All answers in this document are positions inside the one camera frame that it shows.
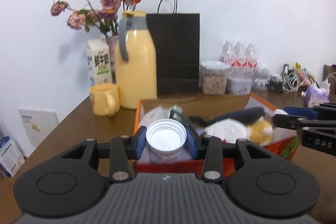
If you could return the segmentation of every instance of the yellow mug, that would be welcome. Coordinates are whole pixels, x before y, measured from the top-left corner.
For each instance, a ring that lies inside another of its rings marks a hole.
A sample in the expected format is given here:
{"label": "yellow mug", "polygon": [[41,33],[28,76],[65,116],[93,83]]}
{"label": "yellow mug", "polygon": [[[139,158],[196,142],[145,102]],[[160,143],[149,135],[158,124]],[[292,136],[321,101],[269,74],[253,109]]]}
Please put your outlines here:
{"label": "yellow mug", "polygon": [[90,88],[93,113],[97,116],[114,116],[120,109],[118,85],[100,84]]}

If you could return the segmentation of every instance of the yellow thermos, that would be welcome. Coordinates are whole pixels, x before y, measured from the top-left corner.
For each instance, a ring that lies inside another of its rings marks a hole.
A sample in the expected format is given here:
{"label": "yellow thermos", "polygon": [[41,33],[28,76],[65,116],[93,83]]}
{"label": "yellow thermos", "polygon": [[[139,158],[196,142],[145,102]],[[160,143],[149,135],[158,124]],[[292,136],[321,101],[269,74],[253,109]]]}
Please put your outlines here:
{"label": "yellow thermos", "polygon": [[115,48],[115,79],[124,108],[136,109],[140,99],[157,99],[156,51],[145,12],[123,12]]}

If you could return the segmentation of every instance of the gray thermos handle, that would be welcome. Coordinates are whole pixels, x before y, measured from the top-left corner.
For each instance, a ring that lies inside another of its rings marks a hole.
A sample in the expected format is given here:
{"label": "gray thermos handle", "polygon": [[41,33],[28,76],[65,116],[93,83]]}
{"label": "gray thermos handle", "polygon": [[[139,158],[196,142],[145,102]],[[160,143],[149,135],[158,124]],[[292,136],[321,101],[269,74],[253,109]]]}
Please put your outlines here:
{"label": "gray thermos handle", "polygon": [[119,22],[119,48],[124,61],[128,62],[128,53],[126,50],[126,32],[131,28],[132,17],[124,17]]}

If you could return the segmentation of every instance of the water bottle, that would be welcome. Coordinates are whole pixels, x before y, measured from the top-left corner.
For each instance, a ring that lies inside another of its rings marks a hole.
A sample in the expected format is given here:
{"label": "water bottle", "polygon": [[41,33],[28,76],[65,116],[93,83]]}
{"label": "water bottle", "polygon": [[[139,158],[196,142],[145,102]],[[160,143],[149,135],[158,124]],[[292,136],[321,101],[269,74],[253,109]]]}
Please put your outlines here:
{"label": "water bottle", "polygon": [[229,67],[231,68],[235,66],[235,58],[231,41],[226,40],[225,45],[223,46],[222,53],[220,54],[219,60],[225,64],[228,64]]}
{"label": "water bottle", "polygon": [[241,42],[237,42],[235,46],[235,71],[239,78],[246,78],[246,55],[243,47],[244,45]]}
{"label": "water bottle", "polygon": [[247,57],[246,58],[246,69],[248,71],[249,76],[253,77],[257,69],[258,55],[252,43],[250,43],[249,46],[246,48],[245,54]]}

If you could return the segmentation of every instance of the wooden table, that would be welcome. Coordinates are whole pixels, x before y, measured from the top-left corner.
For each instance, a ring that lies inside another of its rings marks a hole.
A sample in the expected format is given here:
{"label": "wooden table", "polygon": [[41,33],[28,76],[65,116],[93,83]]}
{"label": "wooden table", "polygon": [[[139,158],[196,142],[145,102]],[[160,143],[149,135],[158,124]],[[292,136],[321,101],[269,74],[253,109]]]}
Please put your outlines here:
{"label": "wooden table", "polygon": [[[253,92],[279,108],[302,107],[303,104],[303,98],[294,93]],[[5,179],[0,195],[0,223],[10,224],[21,215],[12,194],[13,183],[21,174],[86,138],[109,142],[120,135],[131,135],[134,118],[135,111],[126,109],[121,109],[113,118],[94,116],[89,98],[85,99],[34,151],[17,175]],[[293,162],[313,173],[320,182],[320,198],[313,216],[323,223],[336,223],[336,157],[300,146]],[[108,160],[100,161],[99,172],[108,175]]]}

